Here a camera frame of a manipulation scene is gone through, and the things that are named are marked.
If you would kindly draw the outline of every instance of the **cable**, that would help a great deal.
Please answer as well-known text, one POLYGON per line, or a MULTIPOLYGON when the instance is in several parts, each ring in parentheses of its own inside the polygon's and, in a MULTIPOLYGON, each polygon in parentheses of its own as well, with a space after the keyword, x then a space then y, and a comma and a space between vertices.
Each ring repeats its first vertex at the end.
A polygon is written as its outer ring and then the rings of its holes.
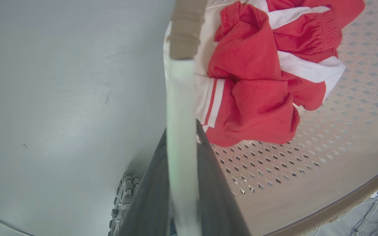
POLYGON ((372 214, 374 214, 374 212, 377 211, 377 206, 378 206, 378 203, 375 205, 375 209, 374 209, 374 211, 370 214, 370 216, 368 217, 368 220, 364 223, 363 228, 362 228, 362 230, 361 230, 360 232, 364 232, 364 227, 365 227, 366 224, 369 222, 369 220, 370 220, 372 214))
POLYGON ((315 236, 319 233, 320 227, 318 227, 318 230, 315 233, 315 236))
POLYGON ((366 212, 366 214, 363 216, 363 218, 361 218, 356 224, 354 227, 352 227, 352 230, 351 230, 351 234, 349 234, 349 236, 352 236, 352 233, 358 228, 360 227, 361 224, 363 224, 363 221, 366 219, 367 215, 370 213, 370 211, 372 210, 374 204, 375 204, 375 200, 377 198, 375 198, 373 201, 372 201, 372 205, 370 206, 369 210, 366 212))
POLYGON ((359 207, 359 206, 361 206, 362 204, 366 204, 366 203, 371 203, 373 200, 371 200, 371 201, 368 201, 368 202, 365 202, 365 203, 360 203, 360 204, 358 204, 358 205, 356 205, 354 208, 352 208, 351 210, 349 210, 347 213, 345 213, 345 215, 343 215, 343 216, 341 216, 341 217, 339 217, 338 219, 337 219, 337 221, 339 221, 340 219, 342 219, 342 218, 344 218, 346 215, 348 215, 348 213, 350 213, 353 209, 355 209, 355 208, 357 208, 357 207, 359 207))
POLYGON ((8 229, 10 229, 10 230, 12 230, 12 231, 14 231, 14 232, 16 232, 18 234, 24 235, 24 236, 34 236, 33 234, 26 233, 26 232, 18 229, 17 227, 12 226, 10 224, 7 224, 7 223, 5 223, 5 222, 3 222, 1 220, 0 220, 0 225, 2 225, 3 227, 7 227, 8 229))

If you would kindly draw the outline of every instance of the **fabric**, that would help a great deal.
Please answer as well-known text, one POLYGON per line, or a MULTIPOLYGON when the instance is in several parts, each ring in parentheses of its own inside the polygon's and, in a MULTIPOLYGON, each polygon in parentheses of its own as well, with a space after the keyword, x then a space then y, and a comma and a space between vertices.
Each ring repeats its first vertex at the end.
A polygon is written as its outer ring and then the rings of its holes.
POLYGON ((222 147, 290 141, 300 122, 293 103, 319 108, 345 70, 336 48, 351 16, 339 22, 333 5, 253 1, 220 12, 211 79, 203 78, 210 100, 199 116, 210 142, 222 147))
POLYGON ((266 0, 266 2, 269 11, 327 6, 334 12, 336 24, 340 29, 357 18, 366 6, 363 0, 266 0))

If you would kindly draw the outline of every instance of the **gray wall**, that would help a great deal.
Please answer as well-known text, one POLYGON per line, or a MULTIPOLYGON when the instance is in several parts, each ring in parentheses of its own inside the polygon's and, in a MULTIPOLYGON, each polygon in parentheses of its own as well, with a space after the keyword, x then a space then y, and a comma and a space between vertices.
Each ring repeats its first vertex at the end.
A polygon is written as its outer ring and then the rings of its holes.
MULTIPOLYGON (((129 161, 165 128, 172 0, 0 0, 0 218, 107 235, 129 161)), ((0 226, 0 236, 16 235, 0 226)))

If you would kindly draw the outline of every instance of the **white cable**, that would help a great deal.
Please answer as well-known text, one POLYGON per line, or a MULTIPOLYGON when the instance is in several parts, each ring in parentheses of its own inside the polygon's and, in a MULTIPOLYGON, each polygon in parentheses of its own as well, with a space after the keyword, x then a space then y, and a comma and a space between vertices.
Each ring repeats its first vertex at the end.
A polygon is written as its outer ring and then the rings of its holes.
MULTIPOLYGON (((372 203, 374 200, 376 200, 377 198, 371 200, 371 201, 368 201, 368 202, 365 202, 365 203, 372 203)), ((340 219, 344 218, 346 215, 348 215, 348 213, 350 213, 353 209, 359 207, 360 205, 362 204, 365 204, 365 203, 360 203, 358 205, 356 205, 354 208, 352 208, 351 210, 349 210, 347 213, 345 213, 343 216, 339 217, 336 221, 339 221, 340 219)))
POLYGON ((7 224, 7 223, 1 221, 1 220, 0 220, 0 225, 2 225, 3 227, 6 227, 6 228, 8 228, 8 229, 10 229, 10 230, 12 230, 12 231, 18 233, 18 234, 21 234, 21 235, 25 235, 25 236, 34 236, 33 234, 26 233, 26 232, 24 232, 24 231, 22 231, 22 230, 20 230, 20 229, 18 229, 18 228, 16 228, 16 227, 14 227, 14 226, 11 226, 11 225, 9 225, 9 224, 7 224))
POLYGON ((377 211, 377 206, 378 206, 378 203, 375 205, 375 209, 374 209, 374 211, 370 214, 370 216, 368 217, 368 220, 363 224, 363 228, 362 228, 362 230, 361 230, 360 232, 364 232, 364 227, 365 227, 366 224, 369 222, 369 220, 370 220, 372 214, 374 214, 374 213, 377 211))
POLYGON ((315 233, 315 236, 319 233, 320 227, 318 227, 318 230, 315 233))

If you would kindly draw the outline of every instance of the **textured rubber edge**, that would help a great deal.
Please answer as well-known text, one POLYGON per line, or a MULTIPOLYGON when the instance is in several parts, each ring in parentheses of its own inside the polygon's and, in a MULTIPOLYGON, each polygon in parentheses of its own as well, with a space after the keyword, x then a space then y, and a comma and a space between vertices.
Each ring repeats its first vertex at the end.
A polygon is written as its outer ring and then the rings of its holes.
POLYGON ((377 190, 378 175, 363 184, 361 187, 357 188, 355 191, 315 212, 314 214, 311 214, 306 218, 264 236, 303 235, 304 233, 316 229, 322 224, 335 220, 339 215, 355 207, 377 190))
POLYGON ((115 236, 118 234, 126 213, 138 191, 140 182, 141 180, 138 176, 131 176, 129 174, 124 175, 120 180, 119 187, 116 191, 116 197, 114 199, 112 220, 109 222, 109 228, 111 231, 109 231, 108 236, 115 236))

